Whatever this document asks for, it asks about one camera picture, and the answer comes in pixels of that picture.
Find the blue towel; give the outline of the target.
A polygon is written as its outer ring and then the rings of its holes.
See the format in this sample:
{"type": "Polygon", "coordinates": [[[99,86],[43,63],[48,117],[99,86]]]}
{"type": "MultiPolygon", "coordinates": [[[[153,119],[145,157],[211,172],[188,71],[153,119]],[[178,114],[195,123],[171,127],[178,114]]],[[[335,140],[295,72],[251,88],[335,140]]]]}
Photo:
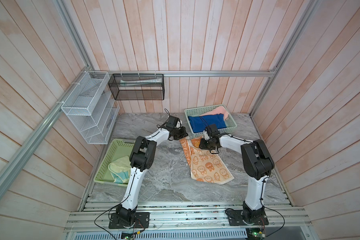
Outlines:
{"type": "Polygon", "coordinates": [[[218,129],[227,127],[222,114],[196,117],[189,116],[188,120],[194,133],[201,133],[207,126],[212,124],[217,125],[218,129]]]}

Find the orange patterned cream towel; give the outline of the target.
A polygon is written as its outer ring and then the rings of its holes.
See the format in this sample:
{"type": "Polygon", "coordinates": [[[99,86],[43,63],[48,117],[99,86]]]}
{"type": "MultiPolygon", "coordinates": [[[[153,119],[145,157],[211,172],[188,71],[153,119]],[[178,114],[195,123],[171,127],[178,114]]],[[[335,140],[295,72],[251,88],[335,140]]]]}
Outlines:
{"type": "Polygon", "coordinates": [[[224,185],[234,179],[222,159],[217,154],[199,148],[201,137],[180,140],[187,165],[191,170],[193,180],[205,183],[224,185]]]}

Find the mint green plastic basket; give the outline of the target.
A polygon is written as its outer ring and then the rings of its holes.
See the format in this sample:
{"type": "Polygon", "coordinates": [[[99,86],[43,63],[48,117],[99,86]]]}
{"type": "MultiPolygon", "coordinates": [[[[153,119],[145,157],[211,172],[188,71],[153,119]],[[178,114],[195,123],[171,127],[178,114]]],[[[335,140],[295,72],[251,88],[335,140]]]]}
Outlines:
{"type": "MultiPolygon", "coordinates": [[[[224,105],[212,105],[212,106],[196,107],[196,108],[190,108],[190,109],[184,110],[186,119],[187,119],[187,123],[188,123],[190,131],[191,131],[191,133],[190,133],[191,136],[193,136],[194,138],[201,137],[203,135],[203,132],[194,133],[190,126],[188,117],[189,116],[191,116],[191,117],[201,116],[201,114],[209,112],[218,106],[224,106],[224,105]]],[[[233,119],[231,114],[229,114],[229,117],[225,120],[225,123],[226,123],[227,127],[224,129],[218,129],[220,133],[233,133],[236,130],[237,123],[235,122],[235,120],[233,119]]]]}

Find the pink towel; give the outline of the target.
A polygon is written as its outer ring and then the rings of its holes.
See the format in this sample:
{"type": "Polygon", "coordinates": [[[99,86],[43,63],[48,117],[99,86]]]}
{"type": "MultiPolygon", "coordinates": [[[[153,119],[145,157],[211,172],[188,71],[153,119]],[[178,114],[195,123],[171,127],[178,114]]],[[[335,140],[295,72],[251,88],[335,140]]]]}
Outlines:
{"type": "Polygon", "coordinates": [[[224,106],[218,106],[209,112],[201,114],[201,116],[219,115],[219,114],[222,114],[224,120],[226,120],[229,117],[230,113],[227,111],[227,109],[224,106]]]}

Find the yellow-green plastic basket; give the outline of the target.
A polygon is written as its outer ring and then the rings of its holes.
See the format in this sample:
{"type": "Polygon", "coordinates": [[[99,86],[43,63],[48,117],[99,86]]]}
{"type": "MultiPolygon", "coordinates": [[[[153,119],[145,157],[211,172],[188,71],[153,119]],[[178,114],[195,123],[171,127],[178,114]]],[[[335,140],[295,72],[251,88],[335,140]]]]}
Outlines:
{"type": "Polygon", "coordinates": [[[94,177],[94,182],[99,184],[127,187],[129,175],[131,173],[130,154],[134,144],[135,141],[113,139],[97,170],[97,173],[94,177]],[[125,181],[115,181],[115,177],[117,175],[109,169],[110,164],[114,169],[118,163],[121,163],[121,173],[122,177],[126,177],[125,181]]]}

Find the teal and yellow towel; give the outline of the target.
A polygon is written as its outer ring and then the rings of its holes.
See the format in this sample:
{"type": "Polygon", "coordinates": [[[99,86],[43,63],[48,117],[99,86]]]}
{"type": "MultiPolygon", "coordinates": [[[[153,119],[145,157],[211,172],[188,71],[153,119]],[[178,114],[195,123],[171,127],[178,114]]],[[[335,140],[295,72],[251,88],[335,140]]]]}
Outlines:
{"type": "Polygon", "coordinates": [[[108,165],[113,182],[116,184],[127,184],[131,175],[130,157],[123,156],[113,158],[108,165]]]}

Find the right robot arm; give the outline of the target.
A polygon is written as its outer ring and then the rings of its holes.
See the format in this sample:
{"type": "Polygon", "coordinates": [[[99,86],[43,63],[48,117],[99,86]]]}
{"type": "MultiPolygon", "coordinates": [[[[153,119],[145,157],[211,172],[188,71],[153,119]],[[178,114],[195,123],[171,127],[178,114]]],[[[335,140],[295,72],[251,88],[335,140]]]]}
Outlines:
{"type": "Polygon", "coordinates": [[[231,226],[268,223],[263,204],[266,182],[275,168],[275,163],[263,140],[242,140],[220,133],[216,125],[209,125],[203,131],[199,148],[218,154],[220,148],[240,153],[245,172],[249,176],[247,195],[242,210],[226,209],[231,226]]]}

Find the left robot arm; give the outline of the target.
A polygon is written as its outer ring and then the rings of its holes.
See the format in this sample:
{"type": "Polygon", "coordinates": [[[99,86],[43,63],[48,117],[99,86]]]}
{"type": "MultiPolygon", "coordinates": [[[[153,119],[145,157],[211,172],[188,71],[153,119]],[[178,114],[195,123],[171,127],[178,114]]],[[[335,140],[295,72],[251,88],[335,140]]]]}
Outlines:
{"type": "Polygon", "coordinates": [[[156,132],[146,137],[137,137],[130,154],[130,181],[123,200],[110,215],[111,223],[123,227],[129,227],[135,223],[139,192],[148,169],[153,165],[157,146],[164,141],[177,141],[187,136],[188,133],[182,121],[177,117],[169,116],[162,125],[158,126],[156,132]]]}

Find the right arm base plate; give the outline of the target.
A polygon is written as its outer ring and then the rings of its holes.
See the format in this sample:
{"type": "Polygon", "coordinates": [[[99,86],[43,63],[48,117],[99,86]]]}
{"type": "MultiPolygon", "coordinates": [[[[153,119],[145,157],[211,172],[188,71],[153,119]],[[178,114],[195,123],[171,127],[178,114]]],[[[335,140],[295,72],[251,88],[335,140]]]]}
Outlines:
{"type": "Polygon", "coordinates": [[[226,209],[225,214],[228,217],[230,226],[269,225],[268,217],[266,216],[266,213],[263,209],[258,209],[255,211],[248,209],[226,209]]]}

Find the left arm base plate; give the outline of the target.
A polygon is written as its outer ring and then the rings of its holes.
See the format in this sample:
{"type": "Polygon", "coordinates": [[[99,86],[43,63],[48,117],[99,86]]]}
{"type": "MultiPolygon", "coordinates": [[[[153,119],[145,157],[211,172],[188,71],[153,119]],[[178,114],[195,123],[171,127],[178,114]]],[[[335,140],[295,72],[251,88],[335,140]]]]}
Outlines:
{"type": "Polygon", "coordinates": [[[149,212],[136,212],[130,214],[112,213],[109,223],[109,229],[130,229],[149,227],[150,213],[149,212]]]}

